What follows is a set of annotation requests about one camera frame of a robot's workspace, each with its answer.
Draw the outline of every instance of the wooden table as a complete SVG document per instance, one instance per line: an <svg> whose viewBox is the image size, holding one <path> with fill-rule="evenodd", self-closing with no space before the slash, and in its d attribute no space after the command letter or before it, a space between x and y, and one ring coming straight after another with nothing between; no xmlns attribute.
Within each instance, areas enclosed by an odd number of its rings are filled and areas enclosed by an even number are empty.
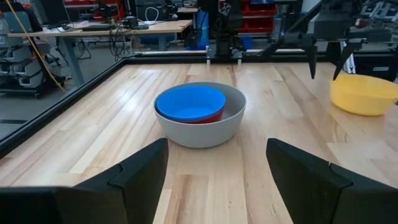
<svg viewBox="0 0 398 224"><path fill-rule="evenodd" d="M98 25L98 22L88 22L85 24L75 24L73 27L76 29L81 29L83 27L88 27L91 25ZM158 24L154 24L149 26L147 30L131 30L129 32L124 33L124 35L151 35L157 34L159 39L159 49L166 50L167 43L165 36L167 34L174 34L178 32L182 32L188 26L192 24L191 20L181 20L181 21L168 21L168 22L160 22ZM9 37L25 37L27 34L8 34ZM60 42L60 50L65 54L66 60L69 62L70 73L72 75L73 80L76 85L80 86L85 83L85 79L81 74L79 63L77 62L77 58L75 55L75 51L73 49L73 44L75 42L76 37L92 37L92 36L109 36L109 31L91 31L91 32L83 32L82 30L76 30L71 32L59 32L59 31L42 31L42 32L34 32L29 33L29 37L56 37Z"/></svg>
<svg viewBox="0 0 398 224"><path fill-rule="evenodd" d="M330 102L335 67L319 63L128 65L0 160L0 185L75 185L164 134L153 100L184 82L239 88L248 100L226 144L188 149L170 142L154 223L292 223L266 159L279 138L359 174L398 187L398 106L378 117Z"/></svg>
<svg viewBox="0 0 398 224"><path fill-rule="evenodd" d="M191 8L180 7L177 12L179 12L179 13L195 13L195 12L198 12L198 8L195 8L195 7L191 7Z"/></svg>
<svg viewBox="0 0 398 224"><path fill-rule="evenodd" d="M76 24L74 28L81 29L83 27L88 27L91 25L98 25L98 22L88 22L83 25ZM181 20L181 21L168 21L168 22L160 22L158 24L154 24L149 26L147 30L131 30L130 32L126 32L126 35L143 35L143 34L170 34L170 33L177 33L182 32L188 26L192 24L191 20ZM102 36L102 35L109 35L109 31L89 31L83 32L82 30L76 30L71 32L34 32L29 33L29 37L89 37L89 36ZM25 34L8 34L9 37L25 37Z"/></svg>

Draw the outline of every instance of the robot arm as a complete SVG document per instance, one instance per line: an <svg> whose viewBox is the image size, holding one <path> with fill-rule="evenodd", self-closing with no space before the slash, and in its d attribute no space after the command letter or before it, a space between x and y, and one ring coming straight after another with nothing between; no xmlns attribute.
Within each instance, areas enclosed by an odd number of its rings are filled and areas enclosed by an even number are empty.
<svg viewBox="0 0 398 224"><path fill-rule="evenodd" d="M216 39L216 54L229 57L231 48L245 52L243 41L236 36L242 26L243 16L240 0L226 0L218 9L216 22L211 31Z"/></svg>
<svg viewBox="0 0 398 224"><path fill-rule="evenodd" d="M340 61L336 65L335 80L349 56L367 42L386 42L391 40L391 30L372 27L377 21L373 16L364 18L361 15L363 7L376 4L378 1L362 3L361 0L322 0L308 14L299 19L281 38L259 54L270 57L282 44L293 45L303 49L310 64L312 78L315 78L317 62L317 40L345 41L346 46L341 53ZM308 24L316 15L313 34L293 33L296 27Z"/></svg>

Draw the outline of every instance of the machine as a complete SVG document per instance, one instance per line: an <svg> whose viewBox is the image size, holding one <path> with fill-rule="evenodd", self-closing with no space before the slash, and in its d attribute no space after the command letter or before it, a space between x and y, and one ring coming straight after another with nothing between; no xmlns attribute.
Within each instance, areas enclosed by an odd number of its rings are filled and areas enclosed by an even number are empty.
<svg viewBox="0 0 398 224"><path fill-rule="evenodd" d="M172 3L171 0L165 0L163 5L163 12L165 15L165 21L176 21L178 20L177 11L178 7Z"/></svg>
<svg viewBox="0 0 398 224"><path fill-rule="evenodd" d="M59 26L60 24L70 23L69 15L62 0L33 0L32 5L44 26Z"/></svg>
<svg viewBox="0 0 398 224"><path fill-rule="evenodd" d="M347 59L363 44L370 42L389 42L392 37L392 26L386 25L385 17L381 17L378 5L394 5L396 0L322 0L310 12L301 17L285 34L273 41L268 48L256 53L258 57L269 58L281 47L302 49L308 57L312 78L315 78L318 40L328 42L345 42L341 57L336 64L333 76L335 80ZM206 1L198 1L204 11L214 11ZM373 7L375 13L364 14L365 7ZM296 27L308 24L315 16L313 33L293 32ZM215 49L210 49L208 58L227 57L242 58L241 52L246 51L239 37L236 36L242 24L240 0L226 0L218 9L217 18L212 30L216 39Z"/></svg>
<svg viewBox="0 0 398 224"><path fill-rule="evenodd" d="M94 9L94 12L101 15L101 17L104 19L104 23L111 23L111 20L119 14L118 9L108 6L103 0L98 0L97 2L98 7Z"/></svg>

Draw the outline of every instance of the desk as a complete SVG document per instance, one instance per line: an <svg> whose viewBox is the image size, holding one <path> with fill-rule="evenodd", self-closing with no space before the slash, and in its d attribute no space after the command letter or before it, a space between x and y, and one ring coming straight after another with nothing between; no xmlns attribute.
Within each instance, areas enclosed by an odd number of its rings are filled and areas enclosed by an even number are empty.
<svg viewBox="0 0 398 224"><path fill-rule="evenodd" d="M75 185L164 133L153 101L184 82L239 88L248 100L227 144L170 142L154 223L292 223L272 178L268 138L398 187L398 106L385 116L346 113L330 101L335 66L307 63L126 65L0 160L0 185Z"/></svg>
<svg viewBox="0 0 398 224"><path fill-rule="evenodd" d="M195 13L195 12L198 12L198 8L180 7L177 12L179 12L179 13Z"/></svg>
<svg viewBox="0 0 398 224"><path fill-rule="evenodd" d="M83 25L76 25L75 28L81 29L83 27L88 27L98 23L89 22ZM124 35L147 35L147 34L174 34L177 32L182 32L188 26L192 24L191 20L181 20L181 21L169 21L161 22L149 26L147 30L132 30L126 32ZM109 31L93 31L93 32L83 32L81 30L71 31L71 32L34 32L29 33L29 37L56 37L60 40L60 50L65 54L66 59L69 62L69 67L71 75L76 85L80 86L84 84L85 80L81 74L80 66L77 62L75 51L72 47L76 37L92 37L92 36L107 36ZM26 34L8 34L9 37L25 37ZM166 40L163 35L159 35L159 48L160 50L166 50Z"/></svg>

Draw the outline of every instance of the white bowl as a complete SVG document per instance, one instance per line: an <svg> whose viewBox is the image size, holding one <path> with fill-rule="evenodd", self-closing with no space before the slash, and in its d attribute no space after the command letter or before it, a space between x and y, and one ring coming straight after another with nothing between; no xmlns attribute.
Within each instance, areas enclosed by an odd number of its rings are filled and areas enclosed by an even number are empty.
<svg viewBox="0 0 398 224"><path fill-rule="evenodd" d="M233 86L213 82L186 83L173 88L189 85L209 86L223 92L226 97L223 117L221 121L210 124L185 124L169 120L156 110L156 102L163 94L161 93L154 102L154 108L157 120L166 136L177 144L193 148L213 147L226 142L238 131L241 124L246 109L246 98L243 93Z"/></svg>

